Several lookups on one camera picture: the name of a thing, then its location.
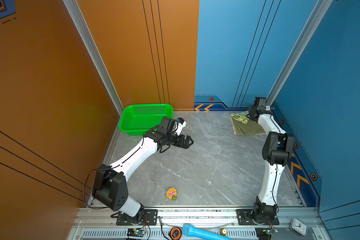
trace sunflower toy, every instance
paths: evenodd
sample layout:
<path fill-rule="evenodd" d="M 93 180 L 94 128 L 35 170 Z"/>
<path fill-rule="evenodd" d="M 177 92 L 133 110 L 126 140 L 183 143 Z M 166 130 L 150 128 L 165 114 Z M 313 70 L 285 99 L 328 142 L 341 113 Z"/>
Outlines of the sunflower toy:
<path fill-rule="evenodd" d="M 170 188 L 168 191 L 167 191 L 167 197 L 169 199 L 172 199 L 172 200 L 176 200 L 176 195 L 177 195 L 177 192 L 176 192 L 176 189 L 173 187 L 173 188 Z"/>

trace clock face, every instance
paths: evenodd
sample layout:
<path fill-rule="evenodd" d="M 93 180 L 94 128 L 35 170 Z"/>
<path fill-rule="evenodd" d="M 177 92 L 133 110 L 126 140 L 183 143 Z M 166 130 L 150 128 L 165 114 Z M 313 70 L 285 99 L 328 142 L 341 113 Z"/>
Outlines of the clock face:
<path fill-rule="evenodd" d="M 307 234 L 307 225 L 297 218 L 294 218 L 291 222 L 291 229 L 302 236 Z"/>

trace blue cylindrical object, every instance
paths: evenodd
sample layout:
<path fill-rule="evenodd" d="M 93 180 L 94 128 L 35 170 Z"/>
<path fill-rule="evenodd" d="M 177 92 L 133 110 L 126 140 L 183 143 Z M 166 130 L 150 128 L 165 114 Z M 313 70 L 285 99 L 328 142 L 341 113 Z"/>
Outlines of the blue cylindrical object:
<path fill-rule="evenodd" d="M 208 232 L 206 230 L 196 228 L 189 224 L 184 224 L 183 234 L 188 237 L 198 237 L 198 238 L 203 238 L 206 240 L 231 240 L 229 237 L 225 237 L 225 236 L 221 236 L 216 233 Z"/>

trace white robotic arm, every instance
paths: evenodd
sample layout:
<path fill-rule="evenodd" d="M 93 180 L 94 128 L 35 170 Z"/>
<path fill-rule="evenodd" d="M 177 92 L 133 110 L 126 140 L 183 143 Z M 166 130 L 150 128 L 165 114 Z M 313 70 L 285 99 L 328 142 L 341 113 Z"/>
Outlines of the white robotic arm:
<path fill-rule="evenodd" d="M 130 222 L 139 223 L 144 206 L 128 194 L 127 181 L 132 173 L 152 154 L 166 151 L 171 145 L 187 149 L 193 144 L 190 136 L 180 134 L 186 122 L 182 118 L 164 117 L 160 125 L 145 132 L 141 141 L 125 156 L 109 166 L 97 169 L 92 195 L 114 211 L 130 216 Z"/>
<path fill-rule="evenodd" d="M 248 107 L 249 118 L 257 121 L 268 135 L 262 152 L 265 160 L 263 185 L 253 204 L 253 221 L 278 225 L 277 191 L 284 167 L 291 160 L 294 136 L 277 124 L 265 102 L 266 98 L 256 97 L 254 105 Z"/>

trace gray marble floor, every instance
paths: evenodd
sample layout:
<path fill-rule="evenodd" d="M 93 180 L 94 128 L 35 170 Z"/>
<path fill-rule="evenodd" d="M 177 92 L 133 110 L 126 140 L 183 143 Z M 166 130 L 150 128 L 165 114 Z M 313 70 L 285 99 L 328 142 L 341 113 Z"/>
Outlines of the gray marble floor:
<path fill-rule="evenodd" d="M 150 156 L 129 179 L 129 195 L 146 206 L 252 206 L 264 176 L 261 150 L 266 135 L 234 135 L 230 114 L 174 112 L 174 118 L 187 122 L 182 134 L 191 136 L 195 143 L 189 149 L 172 146 Z M 111 162 L 124 156 L 140 139 L 121 132 Z M 298 206 L 286 171 L 281 177 L 278 203 Z M 166 197 L 171 187 L 177 190 L 175 201 Z"/>

